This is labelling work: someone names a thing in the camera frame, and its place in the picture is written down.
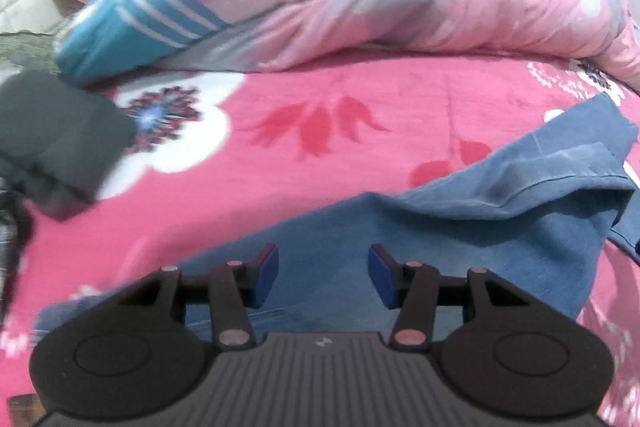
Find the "gray fabric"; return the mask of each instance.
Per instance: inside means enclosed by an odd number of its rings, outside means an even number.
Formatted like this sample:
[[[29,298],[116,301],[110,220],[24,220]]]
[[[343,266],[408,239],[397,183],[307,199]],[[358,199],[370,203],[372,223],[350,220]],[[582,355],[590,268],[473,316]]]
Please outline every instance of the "gray fabric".
[[[192,44],[178,54],[162,58],[154,66],[169,71],[254,70],[254,58],[246,50],[253,46],[253,42],[262,31],[262,23],[269,15],[261,15],[249,21],[229,26]]]
[[[0,85],[0,176],[49,216],[91,205],[134,134],[110,99],[52,74],[24,71]]]

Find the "bed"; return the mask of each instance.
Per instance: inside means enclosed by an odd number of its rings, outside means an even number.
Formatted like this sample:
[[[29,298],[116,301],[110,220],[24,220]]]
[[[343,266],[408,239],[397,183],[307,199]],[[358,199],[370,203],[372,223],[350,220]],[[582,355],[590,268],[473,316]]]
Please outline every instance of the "bed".
[[[31,340],[43,333],[33,325],[48,305],[361,192],[442,178],[601,92],[640,124],[627,87],[578,60],[531,54],[343,50],[287,71],[145,69],[100,89],[136,118],[138,137],[89,211],[60,223],[31,208],[34,237],[0,333],[0,425],[6,399],[33,392]],[[640,186],[640,144],[625,169]],[[614,356],[600,415],[616,427],[640,426],[639,312],[640,267],[607,242],[578,320]]]

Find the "pink screw head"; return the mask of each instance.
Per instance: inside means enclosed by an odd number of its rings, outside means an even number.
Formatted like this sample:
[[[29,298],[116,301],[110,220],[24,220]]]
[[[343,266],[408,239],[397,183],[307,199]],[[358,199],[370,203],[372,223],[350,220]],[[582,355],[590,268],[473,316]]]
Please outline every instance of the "pink screw head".
[[[418,330],[400,330],[394,339],[402,346],[420,346],[427,341],[427,335]]]
[[[225,330],[220,333],[218,340],[225,346],[244,346],[250,338],[249,333],[243,330]]]

